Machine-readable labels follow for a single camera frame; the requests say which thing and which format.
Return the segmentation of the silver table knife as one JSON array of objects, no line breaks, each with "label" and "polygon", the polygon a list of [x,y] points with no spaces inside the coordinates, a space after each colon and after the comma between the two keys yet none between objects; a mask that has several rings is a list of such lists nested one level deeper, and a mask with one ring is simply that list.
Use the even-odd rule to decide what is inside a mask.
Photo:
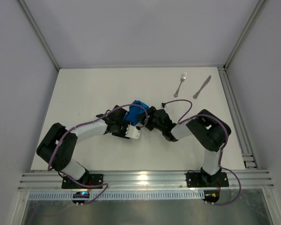
[{"label": "silver table knife", "polygon": [[200,87],[200,89],[193,95],[193,99],[197,99],[197,97],[199,96],[199,94],[203,90],[203,88],[210,82],[211,77],[212,77],[211,75],[208,76],[208,78],[203,82],[203,84]]}]

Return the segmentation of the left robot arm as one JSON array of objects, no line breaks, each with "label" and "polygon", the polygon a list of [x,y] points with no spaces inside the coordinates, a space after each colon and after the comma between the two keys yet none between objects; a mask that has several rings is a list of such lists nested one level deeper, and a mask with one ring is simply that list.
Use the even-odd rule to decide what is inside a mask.
[{"label": "left robot arm", "polygon": [[115,106],[113,110],[72,128],[55,123],[40,142],[36,154],[48,163],[49,171],[60,172],[65,175],[65,179],[84,188],[101,188],[101,184],[91,181],[88,170],[72,159],[73,152],[79,142],[89,138],[108,133],[124,135],[129,125],[124,120],[127,113],[127,110]]}]

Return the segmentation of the silver fork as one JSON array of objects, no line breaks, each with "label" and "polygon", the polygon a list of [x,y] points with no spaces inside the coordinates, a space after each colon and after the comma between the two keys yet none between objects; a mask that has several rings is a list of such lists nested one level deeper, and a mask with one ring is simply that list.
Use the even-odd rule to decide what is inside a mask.
[{"label": "silver fork", "polygon": [[182,83],[186,80],[186,77],[187,77],[187,73],[183,73],[183,74],[181,75],[180,84],[179,84],[179,86],[178,86],[176,92],[174,93],[174,97],[175,97],[175,98],[178,97],[179,91],[180,91],[180,88],[181,88],[181,85],[182,85]]}]

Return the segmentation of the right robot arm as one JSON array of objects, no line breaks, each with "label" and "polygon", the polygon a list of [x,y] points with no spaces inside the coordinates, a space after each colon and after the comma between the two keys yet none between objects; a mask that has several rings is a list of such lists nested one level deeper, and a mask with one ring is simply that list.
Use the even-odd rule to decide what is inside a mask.
[{"label": "right robot arm", "polygon": [[222,172],[221,159],[223,149],[228,143],[232,131],[228,124],[203,109],[191,119],[173,123],[164,109],[148,109],[148,121],[145,127],[152,131],[159,130],[169,142],[177,142],[185,137],[194,136],[204,147],[204,162],[200,169],[200,180],[210,187],[218,183]]}]

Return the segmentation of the blue cloth napkin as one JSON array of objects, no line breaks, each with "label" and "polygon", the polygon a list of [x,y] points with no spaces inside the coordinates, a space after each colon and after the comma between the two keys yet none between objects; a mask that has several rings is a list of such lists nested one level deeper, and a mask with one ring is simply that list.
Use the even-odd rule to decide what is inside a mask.
[{"label": "blue cloth napkin", "polygon": [[[133,101],[132,104],[140,105],[145,110],[149,109],[148,105],[146,105],[145,103],[143,103],[142,101],[139,101],[139,100]],[[135,126],[139,122],[139,119],[137,118],[137,116],[144,113],[144,109],[142,109],[141,107],[131,105],[129,107],[129,111],[126,113],[126,115],[124,116],[123,119],[131,122],[133,124],[133,126]]]}]

